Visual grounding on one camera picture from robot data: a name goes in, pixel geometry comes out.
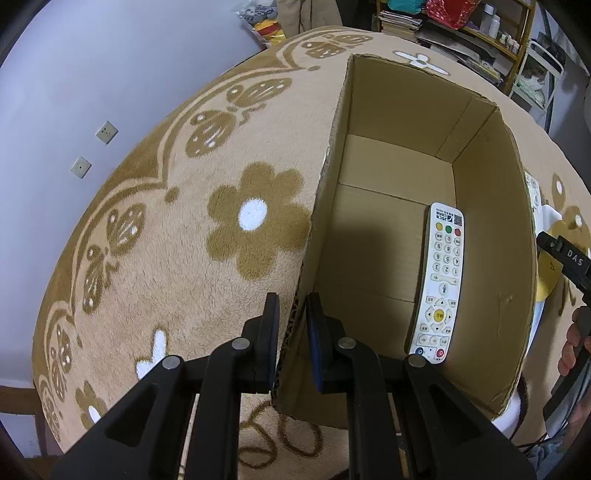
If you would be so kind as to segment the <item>right hand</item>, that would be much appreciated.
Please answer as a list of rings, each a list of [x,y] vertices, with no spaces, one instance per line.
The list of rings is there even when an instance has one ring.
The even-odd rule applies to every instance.
[[[583,337],[579,330],[581,319],[590,313],[590,308],[582,306],[577,308],[572,315],[572,325],[567,330],[566,342],[562,348],[561,358],[558,362],[558,372],[561,376],[567,376],[576,364],[576,350],[583,346],[590,351],[590,337]]]

